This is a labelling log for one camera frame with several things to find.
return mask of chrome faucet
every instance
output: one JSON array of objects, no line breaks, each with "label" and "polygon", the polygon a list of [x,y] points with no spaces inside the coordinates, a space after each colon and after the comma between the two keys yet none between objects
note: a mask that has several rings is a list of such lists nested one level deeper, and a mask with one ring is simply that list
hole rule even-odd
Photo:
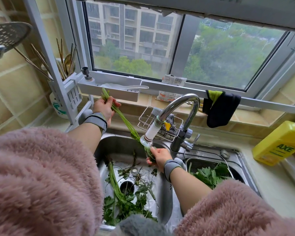
[{"label": "chrome faucet", "polygon": [[200,106],[200,99],[198,95],[193,93],[188,93],[185,95],[182,95],[181,97],[175,99],[172,101],[167,107],[164,108],[164,110],[161,112],[161,114],[158,116],[158,118],[155,120],[158,124],[163,124],[163,122],[167,119],[169,114],[171,114],[176,108],[181,106],[182,104],[193,101],[192,109],[184,123],[184,125],[181,125],[179,128],[178,136],[175,137],[172,144],[170,145],[170,149],[174,152],[179,151],[180,147],[185,148],[187,151],[190,151],[193,147],[193,144],[197,141],[200,135],[198,135],[193,143],[189,143],[185,141],[186,138],[190,138],[192,135],[192,130],[189,129],[189,126],[193,120],[193,118],[196,116],[197,111]]}]

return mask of person's left hand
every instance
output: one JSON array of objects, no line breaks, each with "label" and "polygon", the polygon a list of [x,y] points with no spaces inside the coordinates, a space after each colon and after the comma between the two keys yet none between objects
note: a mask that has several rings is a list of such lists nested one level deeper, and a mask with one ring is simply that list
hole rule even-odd
[{"label": "person's left hand", "polygon": [[93,106],[93,113],[102,113],[102,115],[105,117],[107,122],[107,127],[110,127],[111,118],[115,114],[114,111],[111,110],[111,106],[113,103],[116,105],[116,107],[120,107],[121,103],[118,103],[113,97],[109,97],[105,103],[104,99],[100,98],[98,99]]}]

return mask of yellow dish soap bottle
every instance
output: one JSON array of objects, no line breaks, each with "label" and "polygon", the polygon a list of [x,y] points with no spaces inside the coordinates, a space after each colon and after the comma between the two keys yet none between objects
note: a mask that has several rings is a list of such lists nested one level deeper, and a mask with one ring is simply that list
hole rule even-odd
[{"label": "yellow dish soap bottle", "polygon": [[285,121],[252,149],[254,159],[274,166],[295,152],[295,123]]}]

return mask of white spoon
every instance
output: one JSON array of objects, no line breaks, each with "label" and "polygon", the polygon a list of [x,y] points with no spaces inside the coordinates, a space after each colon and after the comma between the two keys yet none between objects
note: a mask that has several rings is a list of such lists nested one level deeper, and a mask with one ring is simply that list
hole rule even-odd
[{"label": "white spoon", "polygon": [[145,85],[130,85],[130,86],[122,86],[119,84],[102,84],[103,88],[108,88],[108,89],[118,89],[118,90],[128,90],[128,89],[148,89],[148,86]]}]

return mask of stainless steel sink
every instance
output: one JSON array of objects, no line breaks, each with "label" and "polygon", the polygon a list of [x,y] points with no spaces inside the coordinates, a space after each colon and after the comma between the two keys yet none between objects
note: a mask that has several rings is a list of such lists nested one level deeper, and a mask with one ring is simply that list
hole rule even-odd
[{"label": "stainless steel sink", "polygon": [[[170,142],[164,142],[158,139],[153,140],[153,146],[157,148],[167,148],[170,151]],[[114,172],[118,185],[121,186],[127,184],[134,184],[134,175],[130,173],[127,179],[124,179],[118,175],[118,170],[121,168],[129,167],[133,164],[133,151],[136,151],[137,159],[135,168],[139,170],[140,173],[146,181],[152,179],[150,168],[146,164],[146,155],[143,147],[131,139],[130,133],[116,130],[108,130],[103,136],[95,152],[95,158],[97,161],[97,166],[100,171],[101,183],[106,196],[113,197],[113,189],[110,184],[107,185],[105,179],[108,177],[108,168],[106,164],[108,159],[111,159],[114,163]],[[205,146],[196,144],[193,149],[189,152],[185,152],[183,148],[179,152],[170,151],[173,158],[178,157],[186,162],[187,169],[189,163],[197,162],[199,167],[214,166],[218,162],[223,162],[224,160],[219,156],[220,151],[227,151],[229,159],[227,163],[235,179],[243,182],[244,184],[250,186],[257,194],[258,190],[252,181],[252,178],[244,164],[240,152],[232,149],[224,149],[215,146]],[[182,219],[182,214],[180,210],[180,204],[175,194],[175,190],[172,188],[171,184],[166,181],[164,175],[161,172],[157,172],[157,176],[153,177],[153,193],[156,197],[156,202],[153,200],[151,195],[148,193],[148,203],[146,204],[147,209],[152,212],[154,217],[157,217],[158,222],[165,225],[167,229],[172,231]],[[113,226],[102,225],[101,230],[111,231]]]}]

